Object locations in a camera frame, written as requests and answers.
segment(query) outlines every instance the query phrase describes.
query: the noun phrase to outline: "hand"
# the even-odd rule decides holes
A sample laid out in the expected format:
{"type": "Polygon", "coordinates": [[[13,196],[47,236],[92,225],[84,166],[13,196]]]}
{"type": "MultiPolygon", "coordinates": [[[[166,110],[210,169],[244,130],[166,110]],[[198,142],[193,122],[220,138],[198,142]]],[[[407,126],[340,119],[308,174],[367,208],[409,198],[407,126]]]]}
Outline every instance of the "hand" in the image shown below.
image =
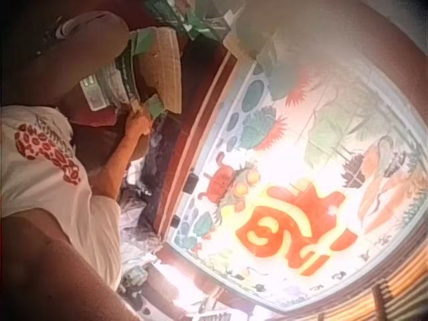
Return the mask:
{"type": "Polygon", "coordinates": [[[138,139],[141,135],[150,134],[153,121],[148,112],[130,112],[126,119],[125,136],[138,139]]]}

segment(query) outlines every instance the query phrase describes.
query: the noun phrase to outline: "cloth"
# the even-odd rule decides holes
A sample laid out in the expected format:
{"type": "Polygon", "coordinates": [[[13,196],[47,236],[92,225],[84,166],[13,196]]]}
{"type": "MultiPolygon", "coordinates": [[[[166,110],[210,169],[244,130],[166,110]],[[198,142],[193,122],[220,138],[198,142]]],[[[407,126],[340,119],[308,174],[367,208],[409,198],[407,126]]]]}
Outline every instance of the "cloth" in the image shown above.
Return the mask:
{"type": "Polygon", "coordinates": [[[120,282],[120,207],[95,196],[57,110],[1,109],[1,216],[29,209],[51,213],[78,253],[116,289],[120,282]]]}

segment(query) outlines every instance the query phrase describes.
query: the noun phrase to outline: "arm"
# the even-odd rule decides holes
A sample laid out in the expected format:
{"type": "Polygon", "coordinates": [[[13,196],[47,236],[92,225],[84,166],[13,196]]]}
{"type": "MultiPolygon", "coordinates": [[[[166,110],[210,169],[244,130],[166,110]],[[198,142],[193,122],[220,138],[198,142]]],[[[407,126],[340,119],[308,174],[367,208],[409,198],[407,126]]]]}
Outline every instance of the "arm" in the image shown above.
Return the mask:
{"type": "Polygon", "coordinates": [[[13,216],[1,220],[0,300],[11,321],[140,320],[69,243],[13,216]]]}
{"type": "Polygon", "coordinates": [[[125,135],[101,172],[92,181],[92,192],[116,200],[123,173],[141,135],[150,133],[152,122],[148,113],[131,112],[125,126],[125,135]]]}

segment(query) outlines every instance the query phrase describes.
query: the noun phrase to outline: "woman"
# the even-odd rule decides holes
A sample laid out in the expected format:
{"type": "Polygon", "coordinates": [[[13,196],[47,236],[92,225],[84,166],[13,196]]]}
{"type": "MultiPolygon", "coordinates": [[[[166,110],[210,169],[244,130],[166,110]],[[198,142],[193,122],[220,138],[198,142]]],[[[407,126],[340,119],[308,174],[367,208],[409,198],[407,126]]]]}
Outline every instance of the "woman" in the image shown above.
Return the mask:
{"type": "Polygon", "coordinates": [[[101,280],[113,290],[120,281],[116,198],[151,120],[129,115],[122,140],[90,184],[70,144],[70,124],[48,106],[118,56],[128,28],[111,13],[95,12],[59,31],[66,39],[2,90],[15,103],[1,108],[2,292],[35,319],[97,320],[85,314],[92,311],[125,320],[117,314],[123,306],[101,280]]]}

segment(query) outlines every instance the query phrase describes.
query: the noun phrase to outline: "green paper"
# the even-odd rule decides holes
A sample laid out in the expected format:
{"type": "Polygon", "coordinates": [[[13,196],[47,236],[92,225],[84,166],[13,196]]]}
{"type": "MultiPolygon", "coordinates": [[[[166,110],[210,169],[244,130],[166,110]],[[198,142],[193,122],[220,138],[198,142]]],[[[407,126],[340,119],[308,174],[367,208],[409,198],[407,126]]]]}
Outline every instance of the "green paper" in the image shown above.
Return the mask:
{"type": "Polygon", "coordinates": [[[161,99],[157,94],[151,96],[147,102],[148,112],[152,115],[152,119],[156,119],[160,114],[165,111],[165,107],[163,106],[161,99]]]}
{"type": "Polygon", "coordinates": [[[137,30],[133,54],[138,55],[148,50],[153,43],[153,39],[154,39],[154,32],[152,28],[137,30]]]}

